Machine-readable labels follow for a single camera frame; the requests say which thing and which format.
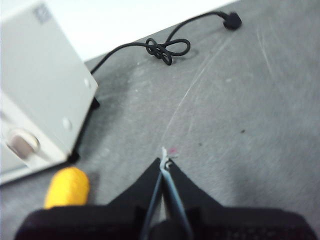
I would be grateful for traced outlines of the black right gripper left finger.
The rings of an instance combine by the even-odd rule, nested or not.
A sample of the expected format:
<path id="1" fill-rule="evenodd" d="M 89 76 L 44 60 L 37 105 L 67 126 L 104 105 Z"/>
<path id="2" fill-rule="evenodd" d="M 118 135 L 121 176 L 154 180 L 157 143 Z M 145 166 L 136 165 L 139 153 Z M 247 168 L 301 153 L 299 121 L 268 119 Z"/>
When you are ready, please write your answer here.
<path id="1" fill-rule="evenodd" d="M 159 178 L 156 158 L 143 174 L 108 204 L 59 206 L 31 212 L 16 240 L 137 240 Z"/>

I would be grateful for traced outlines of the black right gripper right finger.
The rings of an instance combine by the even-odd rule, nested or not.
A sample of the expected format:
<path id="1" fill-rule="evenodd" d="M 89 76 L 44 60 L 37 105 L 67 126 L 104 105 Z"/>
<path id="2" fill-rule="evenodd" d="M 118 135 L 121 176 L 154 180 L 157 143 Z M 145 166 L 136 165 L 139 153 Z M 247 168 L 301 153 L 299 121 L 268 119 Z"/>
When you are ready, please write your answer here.
<path id="1" fill-rule="evenodd" d="M 169 172 L 196 240 L 316 240 L 306 219 L 278 208 L 230 207 L 199 188 L 173 161 Z"/>

